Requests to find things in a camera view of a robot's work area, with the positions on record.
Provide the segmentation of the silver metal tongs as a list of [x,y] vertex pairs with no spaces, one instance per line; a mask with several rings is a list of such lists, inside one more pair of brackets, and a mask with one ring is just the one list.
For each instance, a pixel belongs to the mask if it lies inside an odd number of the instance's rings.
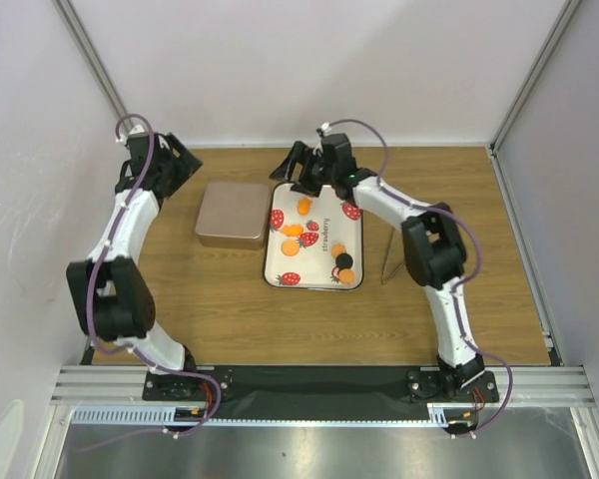
[[389,233],[380,269],[380,284],[388,285],[404,269],[402,237],[397,230]]

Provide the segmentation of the brown tin lid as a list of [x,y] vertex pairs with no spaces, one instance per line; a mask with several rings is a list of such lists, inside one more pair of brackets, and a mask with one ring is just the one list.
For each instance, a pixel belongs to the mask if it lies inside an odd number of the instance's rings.
[[198,236],[255,238],[265,235],[270,202],[271,190],[265,184],[209,183],[195,232]]

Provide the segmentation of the orange waffle cookie left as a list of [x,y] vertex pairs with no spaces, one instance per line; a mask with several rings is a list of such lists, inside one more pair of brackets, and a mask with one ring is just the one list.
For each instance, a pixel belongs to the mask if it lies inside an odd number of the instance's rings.
[[296,240],[288,239],[281,246],[281,252],[285,256],[295,256],[299,251],[300,244]]

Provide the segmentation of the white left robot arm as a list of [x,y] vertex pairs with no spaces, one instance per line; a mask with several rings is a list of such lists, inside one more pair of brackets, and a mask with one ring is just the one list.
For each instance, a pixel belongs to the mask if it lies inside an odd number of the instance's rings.
[[202,166],[172,133],[140,129],[125,139],[130,157],[114,187],[114,207],[88,257],[71,262],[66,278],[82,331],[104,354],[126,351],[166,375],[178,399],[193,397],[200,376],[189,349],[157,321],[157,308],[138,260],[164,201]]

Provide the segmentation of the orange star cookie top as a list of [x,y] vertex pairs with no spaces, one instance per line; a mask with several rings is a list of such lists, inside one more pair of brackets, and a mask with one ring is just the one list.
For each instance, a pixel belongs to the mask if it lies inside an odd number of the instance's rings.
[[297,211],[300,216],[307,216],[312,206],[312,200],[309,198],[303,198],[298,201]]

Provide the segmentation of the brown cookie tin box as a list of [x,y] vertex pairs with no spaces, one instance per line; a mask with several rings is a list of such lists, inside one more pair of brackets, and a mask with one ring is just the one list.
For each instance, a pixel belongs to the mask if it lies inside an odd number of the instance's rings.
[[262,249],[266,242],[264,235],[255,238],[199,235],[199,240],[201,245],[205,247],[247,250]]

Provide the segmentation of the aluminium frame rail front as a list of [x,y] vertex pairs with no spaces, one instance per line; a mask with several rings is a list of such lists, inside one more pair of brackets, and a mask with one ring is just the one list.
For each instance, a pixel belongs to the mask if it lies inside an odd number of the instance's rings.
[[168,428],[194,427],[209,414],[210,424],[264,426],[377,426],[435,427],[464,426],[474,429],[500,406],[529,408],[580,408],[595,404],[588,379],[580,367],[516,366],[505,369],[490,366],[500,391],[495,404],[460,409],[448,403],[433,403],[428,416],[416,420],[325,421],[218,419],[222,390],[213,393],[210,405],[200,381],[189,377],[155,375],[142,365],[76,365],[62,367],[52,393],[51,403],[63,406],[75,424],[120,424]]

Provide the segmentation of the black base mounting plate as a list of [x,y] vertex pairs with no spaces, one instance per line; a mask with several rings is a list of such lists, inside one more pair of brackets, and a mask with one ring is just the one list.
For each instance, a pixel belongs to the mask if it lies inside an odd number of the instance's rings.
[[453,389],[436,367],[217,365],[199,372],[221,386],[218,419],[416,420],[433,403],[467,409],[500,396],[491,372]]

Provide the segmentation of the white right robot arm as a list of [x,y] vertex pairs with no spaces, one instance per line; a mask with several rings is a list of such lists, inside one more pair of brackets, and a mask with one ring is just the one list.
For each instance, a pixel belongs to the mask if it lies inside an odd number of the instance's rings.
[[463,297],[467,250],[463,223],[446,203],[430,205],[391,187],[379,174],[357,165],[344,134],[312,148],[297,141],[270,174],[292,190],[318,197],[331,187],[345,203],[371,213],[401,232],[405,268],[428,298],[437,334],[441,393],[453,401],[471,394],[484,372],[483,354],[470,332]]

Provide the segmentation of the orange cookie bottom right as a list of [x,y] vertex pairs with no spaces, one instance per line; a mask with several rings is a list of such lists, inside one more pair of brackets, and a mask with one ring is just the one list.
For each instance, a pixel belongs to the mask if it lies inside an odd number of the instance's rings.
[[353,284],[355,282],[355,273],[350,268],[341,269],[338,272],[338,280],[342,284]]

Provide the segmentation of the white strawberry print tray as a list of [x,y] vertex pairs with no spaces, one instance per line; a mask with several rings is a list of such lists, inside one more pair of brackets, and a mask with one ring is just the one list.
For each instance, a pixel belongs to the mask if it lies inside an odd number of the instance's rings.
[[[307,216],[297,211],[298,201],[312,200]],[[281,246],[286,240],[296,240],[300,250],[295,256],[285,256]],[[353,284],[338,280],[335,258],[348,253],[353,258]],[[267,240],[264,279],[279,288],[350,291],[363,280],[362,211],[339,199],[331,187],[322,188],[318,198],[294,192],[290,184],[281,184],[273,191],[270,232]]]

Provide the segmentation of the black sandwich cookie lower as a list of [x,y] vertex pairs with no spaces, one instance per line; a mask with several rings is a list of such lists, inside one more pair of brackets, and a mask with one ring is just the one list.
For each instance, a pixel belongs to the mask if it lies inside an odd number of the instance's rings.
[[351,269],[353,266],[353,258],[348,253],[341,253],[335,258],[335,266],[338,269]]

